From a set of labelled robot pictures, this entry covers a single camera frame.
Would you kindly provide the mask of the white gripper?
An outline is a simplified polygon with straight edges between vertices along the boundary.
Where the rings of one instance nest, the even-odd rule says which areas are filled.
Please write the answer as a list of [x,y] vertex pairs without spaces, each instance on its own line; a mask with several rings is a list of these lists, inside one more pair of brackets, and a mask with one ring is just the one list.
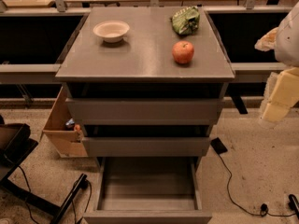
[[299,101],[299,68],[289,68],[270,74],[264,92],[265,101],[260,106],[258,123],[274,129]]

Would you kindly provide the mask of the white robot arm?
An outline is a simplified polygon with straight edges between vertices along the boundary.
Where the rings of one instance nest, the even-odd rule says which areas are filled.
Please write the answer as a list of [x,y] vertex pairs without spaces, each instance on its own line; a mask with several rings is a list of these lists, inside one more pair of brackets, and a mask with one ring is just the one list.
[[260,51],[272,49],[276,60],[288,66],[267,79],[260,107],[259,124],[274,128],[299,102],[299,2],[277,28],[257,41],[254,48]]

